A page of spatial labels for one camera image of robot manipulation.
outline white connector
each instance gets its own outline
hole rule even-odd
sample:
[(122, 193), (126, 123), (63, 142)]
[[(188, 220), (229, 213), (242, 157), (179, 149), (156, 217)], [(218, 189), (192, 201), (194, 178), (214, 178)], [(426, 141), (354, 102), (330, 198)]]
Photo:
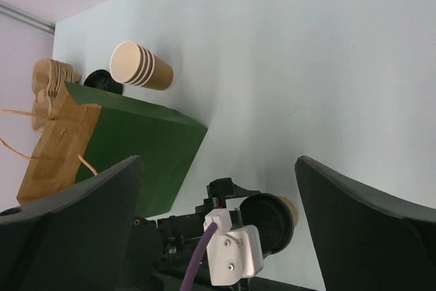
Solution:
[(264, 267), (258, 229), (243, 226), (232, 230), (228, 209), (214, 209), (204, 218), (204, 230), (218, 225), (207, 246), (213, 286), (232, 286), (242, 278), (256, 276)]
[(218, 229), (215, 232), (216, 235), (225, 235), (232, 229), (232, 218), (230, 218), (230, 212), (227, 209), (214, 209), (204, 218), (204, 230), (208, 228), (212, 223), (218, 225)]

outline white table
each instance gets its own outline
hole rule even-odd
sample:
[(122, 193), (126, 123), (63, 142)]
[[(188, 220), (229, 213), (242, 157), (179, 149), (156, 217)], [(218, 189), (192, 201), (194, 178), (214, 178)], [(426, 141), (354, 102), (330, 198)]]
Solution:
[(57, 24), (53, 57), (86, 75), (133, 40), (170, 63), (172, 89), (125, 95), (209, 128), (171, 214), (219, 177), (287, 196), (300, 221), (262, 276), (323, 290), (294, 163), (436, 207), (435, 18), (434, 0), (109, 0)]

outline paper cup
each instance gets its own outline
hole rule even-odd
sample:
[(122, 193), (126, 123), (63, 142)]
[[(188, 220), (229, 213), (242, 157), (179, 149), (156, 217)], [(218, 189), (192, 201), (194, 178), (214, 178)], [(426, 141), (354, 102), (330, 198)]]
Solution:
[(48, 86), (48, 81), (38, 80), (35, 76), (32, 76), (32, 91), (37, 94), (42, 89), (46, 89)]
[(41, 82), (48, 82), (48, 72), (52, 69), (52, 60), (48, 58), (40, 59), (33, 66), (33, 76)]
[[(35, 101), (32, 106), (32, 113), (41, 117), (48, 117), (52, 109), (51, 102), (44, 98), (42, 102)], [(32, 117), (32, 129), (34, 132), (42, 133), (46, 126), (46, 120), (37, 117)]]
[(142, 65), (138, 69), (138, 72), (135, 75), (135, 78), (128, 82), (129, 85), (137, 85), (139, 83), (139, 81), (141, 81), (143, 79), (145, 71), (149, 68), (149, 65), (150, 65), (150, 59), (149, 59), (148, 55), (146, 54), (145, 49), (143, 49), (143, 47), (141, 47), (139, 44), (137, 44), (137, 46), (141, 51), (141, 56), (142, 56), (141, 63), (142, 63)]
[(168, 89), (174, 79), (174, 71), (171, 66), (152, 53), (151, 59), (154, 67), (152, 67), (149, 77), (140, 86), (160, 91)]
[(142, 51), (135, 42), (121, 42), (110, 58), (110, 75), (118, 83), (130, 83), (140, 73), (143, 61)]
[(73, 71), (73, 82), (75, 83), (79, 83), (80, 80), (82, 80), (82, 75), (79, 74), (78, 72)]
[(285, 203), (286, 207), (289, 208), (289, 210), (291, 211), (292, 220), (294, 221), (294, 228), (295, 228), (298, 223), (298, 211), (297, 208), (295, 207), (295, 204), (291, 200), (285, 197), (279, 197), (279, 198), (281, 201)]
[(48, 87), (47, 87), (47, 93), (49, 95), (55, 96), (57, 95), (57, 81), (59, 79), (59, 75), (57, 73), (57, 67), (56, 67), (56, 63), (53, 63), (53, 67), (50, 70), (49, 73), (49, 82), (48, 82)]
[(47, 90), (41, 89), (36, 95), (36, 99), (38, 102), (44, 102), (47, 98)]
[(152, 72), (153, 68), (155, 67), (155, 62), (152, 58), (151, 52), (144, 47), (141, 47), (141, 49), (143, 49), (143, 51), (146, 53), (147, 65), (144, 68), (144, 71), (141, 73), (141, 79), (137, 83), (134, 84), (136, 86), (139, 86), (139, 85), (142, 85), (143, 83), (145, 83), (147, 78), (150, 76), (150, 73)]

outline green box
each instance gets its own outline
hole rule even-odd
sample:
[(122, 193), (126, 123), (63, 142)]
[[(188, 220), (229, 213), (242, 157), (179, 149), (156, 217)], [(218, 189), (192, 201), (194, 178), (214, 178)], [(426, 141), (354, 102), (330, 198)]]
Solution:
[[(197, 121), (164, 106), (67, 83), (78, 105), (97, 104), (102, 111), (84, 158), (98, 171), (139, 155), (144, 180), (136, 215), (167, 213), (206, 135)], [(92, 176), (79, 168), (75, 183)]]

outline paper bag handle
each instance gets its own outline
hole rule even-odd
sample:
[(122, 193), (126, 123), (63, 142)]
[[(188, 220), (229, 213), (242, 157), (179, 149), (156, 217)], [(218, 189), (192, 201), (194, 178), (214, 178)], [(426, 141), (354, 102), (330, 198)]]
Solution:
[[(30, 117), (36, 117), (37, 119), (43, 119), (45, 121), (56, 121), (55, 118), (53, 117), (43, 117), (43, 116), (39, 116), (36, 114), (33, 114), (32, 112), (25, 112), (22, 110), (8, 110), (8, 109), (0, 109), (0, 112), (4, 112), (4, 113), (9, 113), (9, 114), (20, 114), (20, 115), (25, 115), (25, 116), (30, 116)], [(2, 138), (0, 138), (0, 143), (5, 146), (6, 149), (9, 149), (11, 152), (15, 153), (17, 156), (23, 158), (23, 159), (27, 159), (27, 160), (33, 160), (33, 159), (37, 159), (34, 157), (29, 157), (26, 156), (22, 153), (20, 153), (19, 151), (15, 150), (14, 148), (12, 148), (10, 145), (8, 145), (5, 140), (3, 140)], [(97, 175), (97, 171), (95, 170), (94, 167), (92, 167), (92, 165), (90, 165), (89, 162), (87, 162), (81, 155), (78, 155), (79, 160), (87, 167), (89, 168), (89, 170), (94, 174)]]
[[(25, 116), (30, 116), (30, 117), (36, 117), (37, 119), (43, 119), (45, 121), (55, 121), (54, 118), (52, 117), (43, 117), (43, 116), (39, 116), (36, 114), (33, 114), (32, 112), (25, 112), (23, 110), (8, 110), (8, 109), (0, 109), (0, 112), (4, 112), (4, 113), (8, 113), (8, 114), (19, 114), (19, 115), (25, 115)], [(27, 159), (27, 160), (32, 160), (34, 158), (23, 155), (22, 153), (18, 152), (17, 150), (15, 150), (14, 148), (12, 148), (10, 145), (8, 145), (5, 140), (3, 140), (2, 138), (0, 138), (0, 143), (5, 146), (7, 149), (9, 149), (10, 151), (12, 151), (13, 153), (15, 153), (17, 156), (23, 158), (23, 159)]]

